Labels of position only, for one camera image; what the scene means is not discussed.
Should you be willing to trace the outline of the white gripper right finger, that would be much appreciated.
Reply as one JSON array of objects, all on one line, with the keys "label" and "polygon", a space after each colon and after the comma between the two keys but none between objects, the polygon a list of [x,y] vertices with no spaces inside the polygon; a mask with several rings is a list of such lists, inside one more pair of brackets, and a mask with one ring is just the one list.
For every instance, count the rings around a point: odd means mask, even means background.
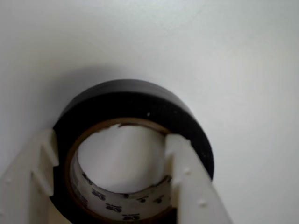
[{"label": "white gripper right finger", "polygon": [[168,170],[172,176],[171,205],[178,224],[230,224],[232,221],[191,142],[179,134],[166,140]]}]

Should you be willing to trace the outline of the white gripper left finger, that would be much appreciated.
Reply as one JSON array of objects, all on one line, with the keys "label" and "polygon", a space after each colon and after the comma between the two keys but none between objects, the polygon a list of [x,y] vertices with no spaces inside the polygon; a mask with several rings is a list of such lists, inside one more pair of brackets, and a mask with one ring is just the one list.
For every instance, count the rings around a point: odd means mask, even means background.
[{"label": "white gripper left finger", "polygon": [[0,179],[2,224],[46,224],[58,166],[54,130],[44,130],[21,150]]}]

